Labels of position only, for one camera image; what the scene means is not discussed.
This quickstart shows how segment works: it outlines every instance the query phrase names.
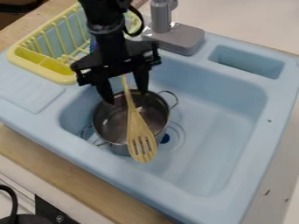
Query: sink compartment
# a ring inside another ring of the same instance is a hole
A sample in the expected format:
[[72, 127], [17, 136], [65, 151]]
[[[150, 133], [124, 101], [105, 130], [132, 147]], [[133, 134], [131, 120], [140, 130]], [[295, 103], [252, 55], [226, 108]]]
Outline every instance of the sink compartment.
[[[120, 80], [115, 79], [114, 89], [121, 90]], [[167, 130], [170, 141], [160, 144], [156, 159], [148, 164], [115, 156], [190, 195], [208, 197], [222, 191], [267, 103], [264, 91], [175, 59], [163, 59], [152, 71], [149, 89], [170, 90], [179, 98]], [[91, 125], [92, 111], [100, 101], [96, 90], [87, 88], [65, 107], [61, 127], [80, 137]]]
[[283, 69], [283, 62], [251, 52], [244, 52], [228, 46], [219, 45], [209, 57], [210, 61], [233, 67], [269, 79], [277, 79]]

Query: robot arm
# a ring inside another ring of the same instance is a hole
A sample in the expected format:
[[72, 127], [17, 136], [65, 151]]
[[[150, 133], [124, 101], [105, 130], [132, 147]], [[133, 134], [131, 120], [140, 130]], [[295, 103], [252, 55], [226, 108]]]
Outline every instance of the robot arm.
[[[149, 70], [161, 64], [156, 42], [124, 38], [124, 32], [128, 33], [124, 12], [131, 10], [143, 22], [142, 15], [130, 5], [131, 1], [79, 0], [87, 16], [87, 27], [97, 45], [92, 54], [74, 62], [71, 68], [77, 74], [79, 85], [96, 86], [99, 94], [109, 103], [114, 103], [109, 78], [132, 72], [138, 89], [145, 94], [148, 91]], [[142, 31], [143, 25], [139, 31], [129, 35], [136, 36]]]

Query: wooden countertop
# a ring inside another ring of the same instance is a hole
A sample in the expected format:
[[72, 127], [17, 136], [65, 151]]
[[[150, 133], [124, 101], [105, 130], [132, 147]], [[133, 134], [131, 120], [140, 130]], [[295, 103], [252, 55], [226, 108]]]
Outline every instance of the wooden countertop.
[[[136, 7], [144, 0], [135, 0]], [[55, 17], [75, 0], [49, 0], [0, 31], [0, 51]], [[96, 178], [0, 123], [0, 153], [81, 203], [123, 224], [171, 223], [158, 211]]]

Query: black cable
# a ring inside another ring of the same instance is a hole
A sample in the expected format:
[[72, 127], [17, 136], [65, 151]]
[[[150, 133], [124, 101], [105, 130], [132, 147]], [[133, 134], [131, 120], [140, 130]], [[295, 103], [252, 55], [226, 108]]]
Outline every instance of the black cable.
[[23, 5], [0, 3], [0, 12], [3, 13], [27, 13], [38, 8], [44, 0], [36, 0], [34, 3], [28, 3]]
[[138, 16], [138, 18], [140, 19], [141, 21], [141, 26], [139, 27], [138, 31], [136, 32], [133, 32], [133, 33], [129, 33], [127, 27], [125, 26], [124, 27], [124, 32], [127, 33], [130, 37], [137, 37], [139, 36], [142, 32], [143, 32], [143, 29], [144, 29], [144, 20], [143, 20], [143, 15], [139, 12], [139, 10], [137, 10], [136, 8], [134, 8], [132, 5], [129, 6], [129, 10], [132, 11], [134, 14], [136, 14]]
[[12, 209], [7, 224], [17, 224], [17, 195], [10, 187], [6, 185], [0, 185], [0, 190], [7, 192], [12, 201]]

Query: sink drain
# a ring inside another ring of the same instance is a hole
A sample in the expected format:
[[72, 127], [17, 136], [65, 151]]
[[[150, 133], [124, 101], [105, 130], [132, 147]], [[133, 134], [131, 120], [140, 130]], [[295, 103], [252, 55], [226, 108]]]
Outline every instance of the sink drain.
[[166, 144], [170, 141], [170, 135], [165, 134], [160, 144]]
[[158, 150], [162, 152], [179, 149], [183, 146], [184, 141], [185, 133], [183, 128], [175, 122], [170, 122]]

